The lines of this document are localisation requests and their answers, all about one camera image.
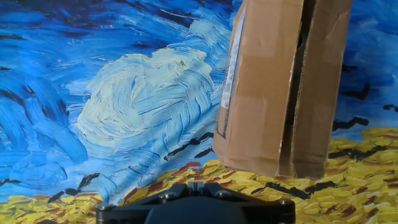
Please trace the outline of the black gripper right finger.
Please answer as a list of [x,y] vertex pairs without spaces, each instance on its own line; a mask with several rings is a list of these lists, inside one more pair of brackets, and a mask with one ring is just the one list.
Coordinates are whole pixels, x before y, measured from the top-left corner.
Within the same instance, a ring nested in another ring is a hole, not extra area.
[[290,199],[263,201],[222,187],[217,183],[197,182],[197,195],[206,199],[200,202],[200,218],[205,223],[219,224],[292,224],[296,222],[295,203]]

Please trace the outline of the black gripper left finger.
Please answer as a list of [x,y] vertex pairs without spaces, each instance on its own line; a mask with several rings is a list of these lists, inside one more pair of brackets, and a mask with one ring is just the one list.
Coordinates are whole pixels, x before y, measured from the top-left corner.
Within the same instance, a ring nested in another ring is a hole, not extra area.
[[144,223],[149,212],[160,205],[192,196],[196,183],[173,184],[171,188],[126,206],[100,205],[96,209],[97,224]]

